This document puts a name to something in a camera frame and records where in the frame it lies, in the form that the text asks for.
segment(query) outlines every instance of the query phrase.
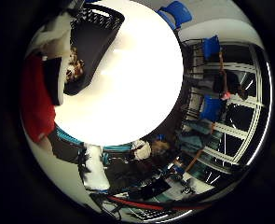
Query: chair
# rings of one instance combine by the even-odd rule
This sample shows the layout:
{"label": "chair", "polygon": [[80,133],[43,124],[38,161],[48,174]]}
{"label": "chair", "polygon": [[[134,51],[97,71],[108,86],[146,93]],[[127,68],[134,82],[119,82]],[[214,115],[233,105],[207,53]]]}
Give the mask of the chair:
{"label": "chair", "polygon": [[213,99],[210,95],[204,95],[204,106],[199,118],[208,119],[211,122],[218,121],[221,116],[222,104],[221,99]]}
{"label": "chair", "polygon": [[[164,12],[167,12],[173,16],[175,24],[172,23],[167,14]],[[181,28],[181,24],[192,20],[192,15],[189,10],[179,1],[173,1],[167,7],[161,7],[157,13],[170,25],[173,30]]]}
{"label": "chair", "polygon": [[[190,41],[199,41],[199,43],[188,44]],[[188,39],[182,45],[189,49],[186,57],[192,60],[186,60],[185,68],[189,70],[188,73],[191,75],[203,74],[202,66],[209,61],[213,54],[218,54],[221,51],[217,35],[203,39]]]}

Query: table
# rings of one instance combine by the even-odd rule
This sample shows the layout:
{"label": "table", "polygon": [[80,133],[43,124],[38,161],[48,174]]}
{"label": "table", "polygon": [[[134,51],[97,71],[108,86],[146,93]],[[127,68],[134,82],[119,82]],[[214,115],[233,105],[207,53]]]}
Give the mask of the table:
{"label": "table", "polygon": [[183,58],[172,29],[152,9],[129,0],[96,4],[121,12],[125,21],[89,86],[63,96],[55,122],[86,143],[120,145],[152,132],[172,111]]}

